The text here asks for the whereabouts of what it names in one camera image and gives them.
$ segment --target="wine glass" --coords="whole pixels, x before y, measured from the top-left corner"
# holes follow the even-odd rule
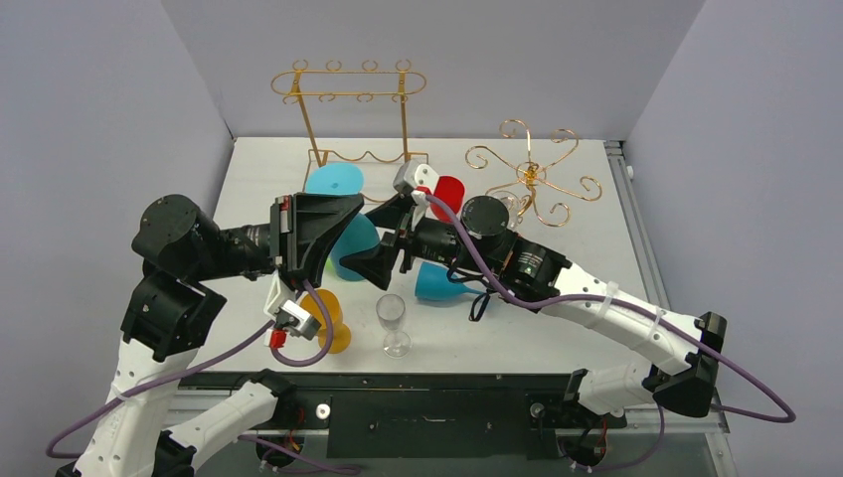
[[[387,330],[387,336],[384,338],[384,353],[392,358],[401,358],[409,353],[410,348],[413,347],[413,341],[410,335],[401,331],[407,317],[404,299],[394,294],[384,295],[375,305],[375,312],[378,314],[381,327]]]
[[[501,201],[509,212],[509,223],[506,225],[507,229],[514,231],[521,224],[521,218],[518,217],[518,211],[521,209],[521,200],[515,194],[509,191],[495,191],[489,194],[491,197]]]

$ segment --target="gold decorative stand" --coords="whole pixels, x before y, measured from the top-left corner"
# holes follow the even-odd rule
[[[509,208],[512,209],[516,206],[519,208],[518,209],[518,216],[517,216],[518,217],[518,224],[520,224],[523,221],[522,216],[530,208],[533,209],[533,213],[536,214],[536,217],[539,219],[539,221],[541,221],[542,224],[544,224],[546,226],[549,226],[549,227],[561,227],[561,226],[567,224],[568,221],[571,219],[571,208],[569,208],[568,205],[563,203],[563,202],[558,202],[558,203],[554,204],[553,207],[551,207],[551,209],[550,209],[551,214],[556,211],[557,207],[563,207],[565,209],[566,216],[565,216],[565,219],[562,222],[552,223],[552,222],[548,222],[547,220],[545,220],[544,217],[542,217],[542,215],[539,213],[538,201],[537,201],[538,192],[536,190],[536,187],[539,186],[539,185],[548,186],[552,189],[556,189],[559,192],[568,194],[569,196],[574,196],[578,199],[581,199],[583,201],[588,201],[588,202],[596,201],[597,199],[602,197],[603,188],[600,185],[600,182],[598,182],[597,179],[595,179],[592,176],[582,176],[582,177],[580,177],[580,184],[588,192],[591,191],[591,187],[589,186],[589,182],[591,182],[593,185],[595,185],[597,187],[597,195],[595,197],[586,197],[582,194],[578,194],[576,192],[569,191],[567,189],[563,189],[559,186],[554,185],[551,182],[548,182],[548,180],[547,180],[548,169],[554,167],[555,165],[559,164],[560,162],[562,162],[567,157],[574,154],[574,151],[576,151],[577,148],[580,147],[580,137],[577,136],[577,134],[575,132],[571,131],[571,129],[557,129],[557,130],[555,130],[553,132],[553,134],[551,134],[551,140],[553,142],[563,143],[563,142],[566,142],[568,140],[573,139],[575,141],[574,147],[572,147],[568,152],[563,154],[559,159],[552,162],[551,164],[548,164],[547,166],[541,166],[538,163],[533,161],[533,147],[532,147],[532,140],[533,139],[532,139],[532,135],[530,134],[530,128],[527,126],[527,124],[524,121],[521,121],[519,119],[507,119],[507,120],[503,121],[501,123],[500,127],[498,128],[500,130],[501,135],[503,137],[506,137],[506,138],[511,138],[511,137],[516,136],[517,131],[514,127],[512,128],[511,132],[506,132],[504,130],[504,128],[508,124],[512,124],[512,123],[520,124],[521,126],[524,127],[524,130],[527,133],[527,160],[526,161],[523,161],[518,165],[514,165],[514,164],[510,163],[509,161],[507,161],[506,159],[499,156],[493,150],[489,149],[487,146],[478,145],[478,146],[473,146],[473,147],[469,148],[467,151],[465,151],[465,162],[468,163],[468,165],[471,166],[474,169],[484,169],[486,166],[488,166],[489,160],[486,159],[483,156],[483,154],[481,154],[479,152],[475,152],[479,149],[482,149],[482,150],[488,152],[489,154],[495,156],[499,161],[506,164],[507,166],[509,166],[510,168],[512,168],[515,171],[515,178],[516,178],[515,181],[510,182],[508,184],[503,184],[503,185],[500,185],[500,186],[492,187],[489,190],[487,190],[485,194],[490,195],[490,194],[494,193],[495,191],[500,191],[504,195],[509,196],[510,199],[511,199]],[[471,162],[470,156],[471,156],[472,153],[474,153],[474,157],[476,157],[477,159],[480,159],[482,161],[482,164],[477,165],[477,164],[474,164],[473,162]],[[527,188],[527,191],[529,192],[529,194],[527,194],[527,195],[525,195],[525,196],[523,196],[519,199],[517,195],[515,195],[514,193],[506,190],[508,187],[511,187],[511,186],[514,186],[514,185],[517,185],[517,184],[523,184]]]
[[[360,66],[359,70],[343,70],[342,63],[331,60],[325,64],[324,70],[312,70],[306,60],[296,60],[292,64],[292,70],[276,75],[270,87],[272,91],[283,96],[284,104],[298,103],[301,108],[301,117],[304,119],[304,125],[307,127],[307,134],[310,137],[311,149],[308,151],[307,172],[304,176],[304,183],[307,183],[307,178],[310,176],[311,164],[313,158],[316,160],[317,167],[322,167],[328,163],[329,157],[336,157],[339,160],[346,162],[358,162],[369,156],[375,161],[382,164],[395,163],[404,158],[404,161],[410,161],[414,156],[420,156],[423,162],[427,161],[426,152],[410,151],[407,144],[407,101],[409,97],[417,92],[422,91],[427,86],[427,78],[419,72],[412,70],[413,65],[410,60],[400,60],[395,65],[394,71],[379,70],[378,62],[374,60],[366,60]],[[306,77],[313,77],[316,75],[323,76],[342,76],[342,75],[391,75],[396,77],[397,85],[395,90],[391,91],[309,91],[302,89],[302,81]],[[276,82],[282,77],[290,77],[292,82],[289,89],[281,89],[276,85]],[[408,80],[420,81],[421,85],[415,89],[408,90]],[[307,107],[304,104],[304,99],[308,96],[315,96],[320,102],[330,102],[337,98],[337,96],[354,96],[358,102],[371,102],[376,96],[389,96],[393,102],[397,103],[401,109],[401,129],[402,142],[404,152],[399,154],[394,159],[383,159],[378,157],[372,151],[367,150],[359,157],[347,157],[333,149],[320,149],[316,145],[316,136],[313,133],[313,127],[310,124],[310,116],[307,114]],[[382,200],[375,200],[369,197],[364,197],[375,203],[382,203]]]

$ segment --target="cable tie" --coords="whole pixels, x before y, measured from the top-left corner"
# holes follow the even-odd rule
[[[634,350],[637,350],[638,348],[640,348],[641,345],[643,345],[644,343],[648,343],[653,338],[653,335],[656,334],[656,330],[658,329],[658,325],[659,325],[659,322],[661,321],[661,317],[664,316],[666,313],[667,313],[666,310],[657,306],[656,312],[655,312],[656,319],[653,320],[653,324],[652,324],[652,326],[650,326],[650,330],[647,331],[646,337],[644,337],[643,340],[641,340],[635,346],[630,347],[629,349],[634,351]]]
[[[598,321],[605,319],[605,315],[606,313],[608,313],[608,309],[611,308],[611,300],[613,300],[614,297],[617,295],[617,291],[617,283],[610,281],[606,284],[606,294],[603,298],[602,304],[600,304],[599,309],[597,309],[597,314],[594,315],[594,317],[583,326],[591,330],[597,325]]]
[[[123,392],[117,388],[117,385],[111,383],[111,392],[114,393],[114,397],[126,402],[130,399],[134,399],[134,397],[126,397],[123,395]]]

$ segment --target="gray wall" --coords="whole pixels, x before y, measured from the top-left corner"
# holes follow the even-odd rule
[[[408,105],[411,135],[497,136],[502,120],[518,117],[539,136],[569,127],[622,139],[703,0],[163,3],[238,136],[305,133],[298,107],[269,89],[296,59],[315,68],[373,59],[391,69],[408,58],[428,77]],[[343,80],[307,78],[302,86],[370,84]],[[386,97],[311,100],[308,108],[323,137],[401,134],[398,107]]]
[[[230,145],[155,0],[4,2],[0,63],[0,475],[46,476],[48,438],[105,399],[140,214],[212,208]]]
[[[835,0],[708,0],[626,144],[671,304],[728,317],[725,353],[795,407],[730,418],[743,477],[840,475],[841,18]]]

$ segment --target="white tabletop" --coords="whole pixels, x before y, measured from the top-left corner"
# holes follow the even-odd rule
[[[469,168],[464,153],[477,144],[489,146],[513,163],[526,159],[523,139],[411,139],[410,150],[429,153],[429,163],[436,172],[462,180],[468,199],[515,179],[511,169],[496,161],[484,170]],[[371,149],[392,158],[401,152],[401,141],[320,139],[319,147],[352,157]],[[534,141],[533,158],[548,164],[561,155],[563,147],[550,140]],[[275,197],[301,190],[309,148],[307,138],[239,138],[214,215],[217,224],[225,229],[268,222],[268,208]],[[364,193],[377,199],[392,196],[391,184],[398,165],[365,162],[360,167],[366,177]],[[549,180],[584,192],[579,185],[583,175],[602,183],[603,196],[599,201],[584,202],[541,187],[540,210],[547,213],[555,202],[565,201],[573,213],[571,221],[561,228],[549,228],[528,212],[519,233],[563,253],[595,276],[616,281],[623,290],[644,297],[644,285],[601,141],[582,141],[577,152],[550,170]],[[519,195],[526,192],[523,186],[512,190]],[[422,304],[413,295],[418,268],[417,261],[414,270],[406,275],[396,269],[389,290],[407,302],[405,331],[413,339],[413,349],[403,358],[390,358],[382,349],[385,332],[375,316],[375,302],[386,292],[368,282],[340,280],[326,271],[322,287],[339,297],[344,323],[352,331],[351,345],[345,352],[328,355],[306,369],[291,369],[276,362],[262,343],[255,343],[211,371],[272,368],[325,373],[567,373],[580,368],[609,367],[636,357],[578,325],[536,315],[499,300],[492,301],[478,323],[470,323],[467,318],[474,295],[446,305]],[[196,363],[230,349],[267,320],[260,311],[268,292],[267,278],[257,282],[227,278],[207,285],[229,301]],[[288,339],[282,349],[283,354],[295,359],[307,358],[317,351],[316,340],[301,339]]]

